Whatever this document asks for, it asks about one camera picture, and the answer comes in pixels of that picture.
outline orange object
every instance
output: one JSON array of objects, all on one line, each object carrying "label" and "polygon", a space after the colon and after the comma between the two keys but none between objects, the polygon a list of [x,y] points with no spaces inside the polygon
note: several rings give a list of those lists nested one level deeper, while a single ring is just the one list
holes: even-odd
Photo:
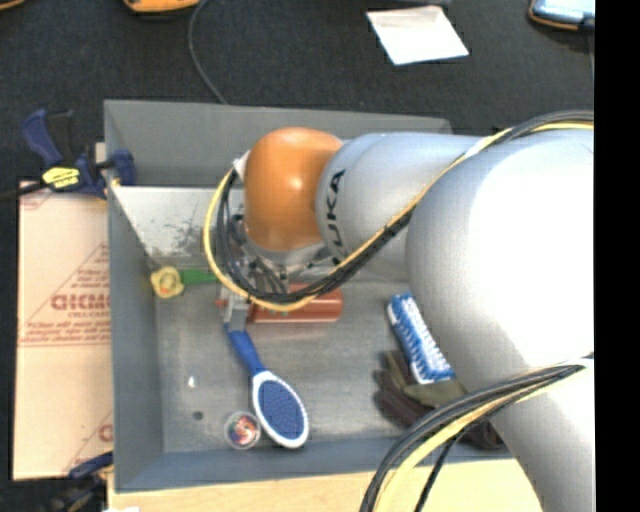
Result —
[{"label": "orange object", "polygon": [[244,178],[245,225],[256,245],[290,251],[322,241],[316,189],[341,146],[330,133],[299,127],[272,131],[253,146]]},{"label": "orange object", "polygon": [[123,0],[134,12],[147,14],[170,13],[193,7],[200,0]]},{"label": "orange object", "polygon": [[[306,286],[304,283],[292,284],[291,291],[299,290],[304,286]],[[340,318],[342,306],[342,292],[336,289],[286,314],[269,311],[252,304],[248,320],[255,323],[335,322]]]},{"label": "orange object", "polygon": [[0,2],[0,11],[8,9],[9,7],[15,7],[21,3],[24,3],[24,0],[7,0],[5,2]]}]

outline gray box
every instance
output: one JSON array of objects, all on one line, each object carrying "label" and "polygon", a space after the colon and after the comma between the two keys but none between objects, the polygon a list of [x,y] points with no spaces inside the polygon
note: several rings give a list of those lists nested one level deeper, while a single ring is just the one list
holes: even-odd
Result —
[{"label": "gray box", "polygon": [[[208,268],[200,234],[213,186],[268,131],[298,125],[350,138],[374,131],[447,133],[448,123],[132,101],[106,102],[105,123],[107,154],[128,148],[139,171],[138,186],[109,192],[115,489],[374,470],[401,432],[373,402],[373,371],[382,351],[398,348],[384,308],[407,283],[356,277],[342,288],[344,310],[336,323],[249,324],[265,365],[302,397],[311,435],[299,450],[263,436],[255,448],[236,451],[226,444],[223,425],[232,412],[250,410],[250,382],[214,305],[219,285],[195,285],[162,300],[149,276],[164,264]],[[486,456],[459,447],[453,460]]]}]

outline yellow cable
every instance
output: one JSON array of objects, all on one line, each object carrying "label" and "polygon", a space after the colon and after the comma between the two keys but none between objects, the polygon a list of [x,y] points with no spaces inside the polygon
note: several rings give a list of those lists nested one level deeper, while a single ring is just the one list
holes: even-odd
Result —
[{"label": "yellow cable", "polygon": [[[557,122],[550,122],[550,123],[547,123],[545,125],[542,125],[542,126],[536,128],[534,131],[541,131],[541,130],[546,130],[546,129],[556,129],[556,128],[558,128],[558,129],[559,128],[565,128],[565,129],[566,128],[593,129],[593,123],[590,123],[590,122],[557,121]],[[334,275],[336,272],[341,270],[345,265],[349,264],[351,261],[353,261],[355,258],[357,258],[360,254],[362,254],[365,250],[367,250],[375,242],[375,240],[380,235],[382,235],[382,233],[384,233],[384,231],[385,231],[387,226],[392,225],[398,219],[400,219],[401,217],[403,217],[404,215],[409,213],[411,211],[411,209],[414,208],[420,202],[420,200],[427,194],[427,192],[431,189],[431,187],[440,178],[442,178],[442,176],[444,176],[446,173],[448,173],[451,169],[453,169],[455,166],[460,164],[462,161],[472,157],[473,155],[479,153],[480,151],[482,151],[485,148],[487,148],[488,146],[490,146],[493,143],[494,140],[502,137],[504,134],[508,133],[509,131],[511,131],[511,128],[503,130],[503,131],[501,131],[501,132],[499,132],[499,133],[497,133],[495,135],[490,135],[490,136],[487,136],[487,137],[484,137],[484,138],[480,139],[473,146],[471,146],[471,148],[469,148],[462,155],[460,155],[458,158],[453,160],[453,162],[451,162],[449,165],[447,165],[442,170],[442,172],[440,172],[430,183],[428,183],[426,186],[424,186],[422,188],[422,190],[407,204],[407,206],[405,206],[399,213],[394,215],[382,229],[379,229],[366,242],[364,242],[360,247],[355,249],[351,254],[349,254],[349,256],[347,256],[338,265],[336,265],[331,270],[329,275],[330,276]],[[215,258],[214,258],[213,254],[212,254],[212,251],[211,251],[211,239],[210,239],[211,220],[213,218],[213,213],[214,213],[214,211],[216,209],[216,206],[218,205],[218,203],[220,201],[220,196],[222,195],[222,190],[223,190],[224,186],[226,185],[226,183],[229,181],[232,172],[233,172],[233,168],[230,169],[227,172],[227,174],[222,178],[220,184],[218,185],[217,189],[215,190],[215,192],[213,194],[213,197],[212,197],[211,202],[209,203],[209,207],[207,209],[207,213],[205,215],[205,221],[204,221],[204,227],[203,227],[203,242],[204,242],[205,254],[207,256],[207,260],[209,262],[209,266],[211,267],[211,270],[213,271],[213,273],[216,275],[216,277],[220,280],[220,282],[224,286],[229,288],[234,293],[237,293],[241,297],[244,297],[245,299],[248,299],[249,301],[253,302],[254,304],[262,306],[265,309],[269,309],[269,310],[277,311],[277,312],[289,312],[289,311],[294,311],[296,309],[299,309],[299,308],[305,306],[306,304],[311,302],[313,299],[315,299],[318,296],[318,294],[309,295],[307,297],[304,297],[303,299],[300,299],[300,300],[298,300],[296,302],[291,302],[291,303],[288,303],[288,304],[278,304],[278,303],[274,303],[274,302],[269,302],[269,301],[266,301],[266,300],[258,299],[257,297],[253,297],[252,295],[250,295],[249,292],[247,292],[244,288],[239,287],[232,280],[227,278],[227,276],[220,270],[220,268],[216,264]]]},{"label": "yellow cable", "polygon": [[[585,368],[584,368],[585,370],[593,371],[593,365],[591,364],[586,365],[584,362],[576,363],[576,364],[585,365]],[[567,378],[563,378],[551,384],[547,384],[544,382],[533,384],[528,388],[526,388],[531,391],[525,394],[524,396],[520,397],[514,403],[524,402],[525,400],[533,398],[534,396],[538,396],[542,393],[546,393],[553,387],[556,387],[562,383],[565,383],[568,380],[575,378],[576,376],[582,377],[587,373],[589,372],[580,370],[570,375]],[[503,405],[505,402],[511,400],[512,398],[522,394],[523,391],[524,391],[523,389],[519,389],[519,390],[513,391],[512,393],[509,393],[506,396],[497,398],[495,400],[492,400],[491,402],[483,404],[478,408],[474,409],[473,411],[465,414],[464,416],[461,416],[460,418],[452,421],[451,423],[446,425],[444,428],[442,428],[440,431],[438,431],[436,434],[434,434],[429,439],[427,439],[421,446],[419,446],[416,450],[414,450],[411,453],[411,455],[407,457],[398,466],[398,469],[394,473],[391,473],[387,483],[383,485],[383,489],[380,491],[380,494],[378,495],[378,500],[376,502],[376,506],[374,507],[376,512],[385,512],[386,510],[390,509],[389,507],[391,505],[391,500],[395,495],[395,493],[397,492],[398,488],[400,487],[401,483],[407,477],[408,473],[412,469],[414,469],[422,460],[424,460],[427,457],[427,455],[429,455],[433,450],[438,448],[438,446],[440,446],[441,444],[447,442],[449,439],[451,439],[453,436],[458,434],[460,431],[462,431],[462,429],[464,429],[467,425],[469,425],[473,421],[477,420],[484,414],[491,412],[493,409]]]},{"label": "yellow cable", "polygon": [[211,198],[211,202],[209,203],[209,207],[207,208],[207,213],[205,215],[204,226],[202,228],[202,239],[204,244],[204,251],[207,256],[207,261],[209,262],[209,266],[211,267],[211,270],[216,275],[216,277],[220,280],[220,282],[224,286],[229,288],[229,290],[231,290],[234,293],[237,293],[238,295],[240,295],[241,297],[244,297],[245,299],[250,300],[254,304],[257,304],[264,308],[267,308],[273,311],[278,311],[278,312],[286,312],[286,311],[292,311],[294,309],[298,309],[304,306],[305,304],[308,304],[315,297],[313,296],[305,297],[304,299],[291,304],[274,304],[274,303],[263,301],[256,297],[253,297],[245,289],[240,288],[232,280],[227,278],[224,272],[222,272],[222,270],[220,270],[220,268],[218,267],[215,261],[215,258],[213,256],[213,252],[211,251],[211,220],[213,218],[213,213],[216,209],[216,206],[220,202],[220,196],[222,195],[222,190],[224,189],[225,185],[231,178],[232,172],[233,172],[233,169],[230,169],[227,172],[227,174],[222,178],[220,184],[218,185],[215,192],[213,193],[213,197]]}]

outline cardboard sheet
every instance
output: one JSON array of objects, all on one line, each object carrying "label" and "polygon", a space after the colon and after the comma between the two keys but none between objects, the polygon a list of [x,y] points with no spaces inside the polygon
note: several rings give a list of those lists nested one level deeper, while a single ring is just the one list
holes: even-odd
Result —
[{"label": "cardboard sheet", "polygon": [[107,204],[20,201],[13,478],[65,476],[113,446]]}]

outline blue scrub brush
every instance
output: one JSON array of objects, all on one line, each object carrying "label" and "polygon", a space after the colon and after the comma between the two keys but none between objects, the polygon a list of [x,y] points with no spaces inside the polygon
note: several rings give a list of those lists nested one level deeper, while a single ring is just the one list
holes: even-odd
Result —
[{"label": "blue scrub brush", "polygon": [[267,370],[246,330],[229,330],[227,335],[251,374],[251,397],[264,431],[285,448],[301,447],[309,436],[309,418],[294,389]]},{"label": "blue scrub brush", "polygon": [[455,377],[410,292],[394,295],[387,305],[387,315],[418,383],[428,384]]}]

